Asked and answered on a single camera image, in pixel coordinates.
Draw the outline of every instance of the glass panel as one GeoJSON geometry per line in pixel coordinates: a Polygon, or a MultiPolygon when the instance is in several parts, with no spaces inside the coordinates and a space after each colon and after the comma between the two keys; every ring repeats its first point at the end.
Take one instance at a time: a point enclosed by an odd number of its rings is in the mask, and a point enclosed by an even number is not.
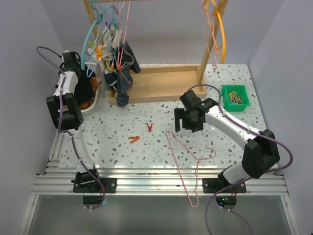
{"type": "MultiPolygon", "coordinates": [[[[99,209],[84,209],[82,196],[41,196],[30,235],[198,235],[208,234],[204,210],[209,197],[192,208],[182,196],[108,196],[99,209]]],[[[238,196],[235,210],[252,225],[254,235],[290,235],[279,196],[238,196]]],[[[238,216],[211,205],[213,234],[248,235],[238,216]]]]}

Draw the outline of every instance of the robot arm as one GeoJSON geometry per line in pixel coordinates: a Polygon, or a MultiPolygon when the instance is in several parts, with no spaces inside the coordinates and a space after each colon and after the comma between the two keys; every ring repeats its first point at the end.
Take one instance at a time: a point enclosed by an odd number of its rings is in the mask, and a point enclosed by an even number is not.
{"type": "MultiPolygon", "coordinates": [[[[79,105],[74,97],[76,85],[81,78],[84,71],[80,69],[79,63],[76,59],[75,52],[65,52],[62,54],[64,60],[64,73],[59,73],[59,81],[57,89],[53,96],[47,97],[46,103],[52,117],[53,124],[58,128],[60,122],[60,109],[63,110],[61,130],[65,138],[73,138],[75,148],[79,155],[77,159],[75,180],[73,183],[78,189],[84,190],[94,188],[94,191],[99,190],[98,183],[90,176],[88,171],[99,179],[99,174],[95,165],[90,158],[86,144],[82,135],[83,116],[79,105]],[[60,95],[62,94],[63,106],[60,107],[60,95]]],[[[71,144],[72,152],[74,153],[74,145],[71,144]]]]}
{"type": "Polygon", "coordinates": [[[277,144],[243,130],[226,119],[224,114],[247,127],[249,131],[274,139],[275,136],[270,130],[260,131],[253,128],[224,109],[221,113],[216,101],[210,98],[202,101],[193,91],[186,92],[180,100],[185,109],[174,110],[176,132],[180,130],[180,120],[182,120],[182,128],[192,132],[203,130],[203,123],[208,123],[227,134],[244,150],[241,163],[231,165],[218,175],[219,188],[224,188],[249,176],[258,179],[280,160],[277,144]]]}

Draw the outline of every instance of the metal extrusion frame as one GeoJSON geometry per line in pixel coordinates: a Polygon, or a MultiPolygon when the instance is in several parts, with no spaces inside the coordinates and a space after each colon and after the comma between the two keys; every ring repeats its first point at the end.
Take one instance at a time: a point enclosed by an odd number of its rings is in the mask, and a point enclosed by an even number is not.
{"type": "MultiPolygon", "coordinates": [[[[32,188],[24,220],[19,235],[26,235],[29,232],[39,195],[83,195],[73,193],[73,183],[75,178],[75,168],[59,168],[58,159],[63,135],[56,135],[53,147],[48,159],[44,175],[37,175],[32,188]]],[[[216,178],[223,169],[200,168],[198,171],[199,196],[213,195],[204,193],[202,188],[202,178],[216,178]]],[[[185,196],[179,175],[176,169],[167,168],[98,168],[100,177],[117,178],[116,193],[108,195],[159,195],[159,196],[185,196]]],[[[190,195],[195,195],[195,170],[181,169],[186,188],[190,195]]],[[[251,179],[246,182],[247,193],[241,196],[281,196],[282,204],[292,235],[298,235],[299,231],[295,222],[290,202],[286,182],[283,176],[276,176],[272,173],[263,175],[260,179],[251,179]]]]}

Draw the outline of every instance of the wooden base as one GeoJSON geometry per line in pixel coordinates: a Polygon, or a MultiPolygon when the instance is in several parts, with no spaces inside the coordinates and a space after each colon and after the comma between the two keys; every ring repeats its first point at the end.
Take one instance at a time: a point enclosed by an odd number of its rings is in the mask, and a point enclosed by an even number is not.
{"type": "MultiPolygon", "coordinates": [[[[200,65],[169,65],[142,67],[139,74],[131,72],[133,86],[127,91],[129,103],[175,101],[190,87],[198,84],[200,65]]],[[[206,97],[205,87],[193,89],[200,98],[206,97]]],[[[109,103],[116,104],[117,92],[109,92],[109,103]]]]}

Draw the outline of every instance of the red clothespin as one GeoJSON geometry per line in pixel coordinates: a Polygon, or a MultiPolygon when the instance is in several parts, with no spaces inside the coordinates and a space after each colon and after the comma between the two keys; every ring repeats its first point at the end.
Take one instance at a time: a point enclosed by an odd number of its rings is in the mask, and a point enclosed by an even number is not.
{"type": "Polygon", "coordinates": [[[151,131],[152,131],[152,124],[153,124],[153,123],[151,123],[151,126],[149,126],[148,123],[146,123],[146,124],[147,124],[147,126],[148,126],[148,131],[151,132],[151,131]]]}

